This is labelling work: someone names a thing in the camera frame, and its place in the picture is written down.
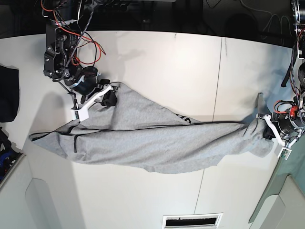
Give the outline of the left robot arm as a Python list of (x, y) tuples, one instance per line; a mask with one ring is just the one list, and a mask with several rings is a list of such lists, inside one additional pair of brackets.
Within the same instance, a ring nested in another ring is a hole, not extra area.
[(302, 63), (294, 72), (296, 59), (305, 60), (305, 2), (292, 0), (295, 42), (292, 49), (292, 57), (289, 69), (281, 86), (287, 82), (295, 94), (293, 100), (279, 100), (274, 104), (274, 112), (267, 119), (267, 127), (263, 137), (271, 140), (277, 138), (284, 145), (298, 141), (305, 135), (305, 64)]

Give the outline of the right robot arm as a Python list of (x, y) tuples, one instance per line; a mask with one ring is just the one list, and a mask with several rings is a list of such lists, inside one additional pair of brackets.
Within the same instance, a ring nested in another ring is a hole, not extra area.
[[(46, 50), (43, 74), (59, 83), (72, 97), (74, 108), (80, 108), (109, 84), (100, 80), (95, 67), (105, 53), (87, 29), (93, 17), (93, 0), (42, 0), (46, 24)], [(83, 62), (77, 51), (87, 45), (95, 48), (94, 61)]]

